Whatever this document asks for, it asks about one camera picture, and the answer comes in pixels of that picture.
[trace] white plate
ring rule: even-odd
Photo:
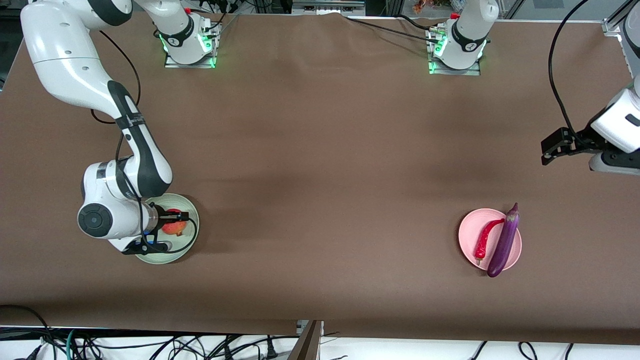
[[[196,227],[190,221],[187,222],[187,227],[182,231],[182,235],[167,235],[161,229],[158,230],[158,242],[169,242],[171,243],[171,248],[169,250],[181,249],[183,246],[187,245],[189,241],[191,241],[192,237],[198,237],[198,231],[200,230],[200,217],[198,216],[198,211],[196,210],[195,205],[189,199],[184,196],[175,194],[175,193],[166,193],[160,197],[151,197],[147,199],[147,203],[155,202],[163,209],[178,209],[180,211],[187,211],[189,213],[189,218],[192,218],[193,221],[198,226]],[[189,247],[184,249],[183,251],[176,252],[175,254],[162,254],[157,252],[155,254],[147,254],[147,255],[136,255],[138,259],[154,265],[162,265],[168,264],[172,261],[178,260],[182,257],[189,249],[193,246],[195,240]]]

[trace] metal mounting plate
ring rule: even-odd
[[[441,28],[444,24],[438,24],[437,28]],[[425,30],[425,35],[429,39],[441,40],[442,34],[437,31]],[[456,70],[452,69],[442,62],[439,58],[434,55],[435,49],[438,44],[434,44],[432,42],[427,43],[427,59],[429,60],[429,73],[430,74],[442,74],[442,75],[469,75],[469,76],[478,76],[480,75],[480,62],[476,60],[474,64],[464,70]]]

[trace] blue cable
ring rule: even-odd
[[[71,360],[71,339],[74,336],[74,332],[76,332],[75,329],[69,331],[69,336],[67,336],[67,360]]]

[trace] white floor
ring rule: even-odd
[[[260,340],[265,336],[243,336],[234,342],[231,349],[244,343]],[[158,343],[169,340],[169,337],[156,338],[105,338],[97,343],[105,346],[127,346],[146,343]],[[207,336],[202,338],[205,351],[210,351],[224,336]],[[280,354],[277,360],[284,360],[288,351],[293,348],[296,339],[275,340],[275,350]],[[342,356],[346,360],[469,360],[475,353],[479,341],[442,341],[442,340],[393,340],[393,339],[365,339],[365,338],[323,338],[320,350],[320,360],[336,360]],[[13,360],[27,357],[38,346],[38,340],[0,341],[0,359]],[[532,343],[540,360],[563,360],[567,344],[562,343]],[[146,360],[159,347],[134,348],[125,350],[103,349],[105,360]],[[172,347],[166,347],[158,360],[170,357]],[[264,357],[267,351],[266,343],[260,344],[260,351]],[[65,354],[58,351],[58,359],[64,360]],[[197,360],[202,356],[195,356],[189,352],[181,352],[175,360]],[[250,347],[234,356],[235,360],[255,360],[257,348]],[[53,359],[50,345],[43,347],[37,360]],[[518,351],[518,343],[490,341],[482,350],[478,360],[525,360]],[[570,360],[637,360],[640,359],[640,346],[628,345],[588,345],[576,344],[569,356]]]

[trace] red chili pepper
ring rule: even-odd
[[[478,265],[480,265],[480,260],[484,259],[486,255],[486,241],[489,238],[489,233],[491,230],[498,224],[502,224],[504,219],[490,221],[488,224],[484,226],[482,232],[480,233],[480,237],[478,238],[478,245],[476,246],[476,259]]]

